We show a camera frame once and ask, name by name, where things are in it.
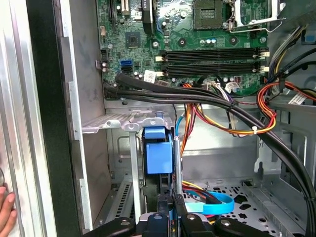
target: blue plastic latch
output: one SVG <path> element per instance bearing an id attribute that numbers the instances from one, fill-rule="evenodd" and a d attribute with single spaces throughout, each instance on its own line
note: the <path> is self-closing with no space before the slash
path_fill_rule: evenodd
<path id="1" fill-rule="evenodd" d="M 228 214 L 234 210 L 234 199 L 226 194 L 219 194 L 216 192 L 209 192 L 219 199 L 222 204 L 205 204 L 203 202 L 187 202 L 186 208 L 188 212 L 201 213 L 203 215 L 223 215 Z"/>
<path id="2" fill-rule="evenodd" d="M 145 139 L 165 139 L 166 133 L 164 127 L 145 127 Z"/>
<path id="3" fill-rule="evenodd" d="M 147 143 L 147 173 L 172 173 L 172 137 L 168 134 L 168 142 Z"/>

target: red wire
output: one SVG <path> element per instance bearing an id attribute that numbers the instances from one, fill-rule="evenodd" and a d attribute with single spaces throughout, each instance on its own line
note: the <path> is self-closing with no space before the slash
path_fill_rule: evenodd
<path id="1" fill-rule="evenodd" d="M 205 217 L 206 218 L 212 218 L 212 217 L 214 217 L 215 215 L 206 215 Z"/>

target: white zip tie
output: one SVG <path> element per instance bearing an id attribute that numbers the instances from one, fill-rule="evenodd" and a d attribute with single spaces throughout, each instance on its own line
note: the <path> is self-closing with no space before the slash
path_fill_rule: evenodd
<path id="1" fill-rule="evenodd" d="M 251 129 L 253 130 L 253 135 L 257 135 L 258 127 L 253 126 Z"/>

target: cable tie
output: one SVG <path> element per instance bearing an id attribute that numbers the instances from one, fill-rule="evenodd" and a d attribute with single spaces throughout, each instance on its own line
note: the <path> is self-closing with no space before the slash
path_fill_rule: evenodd
<path id="1" fill-rule="evenodd" d="M 226 109 L 227 110 L 227 112 L 230 112 L 230 110 L 235 106 L 235 105 L 237 105 L 238 103 L 236 102 L 236 101 L 233 101 L 232 103 L 231 103 L 231 105 Z"/>
<path id="2" fill-rule="evenodd" d="M 253 130 L 253 135 L 257 135 L 258 127 L 253 126 L 251 129 Z"/>

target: motherboard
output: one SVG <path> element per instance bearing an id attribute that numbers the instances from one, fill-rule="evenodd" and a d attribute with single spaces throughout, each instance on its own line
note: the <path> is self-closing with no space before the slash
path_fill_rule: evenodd
<path id="1" fill-rule="evenodd" d="M 269 51 L 266 31 L 230 32 L 230 0 L 97 0 L 103 80 L 132 77 L 165 86 L 220 76 L 237 93 L 257 90 Z M 267 0 L 241 0 L 241 19 L 267 17 Z"/>

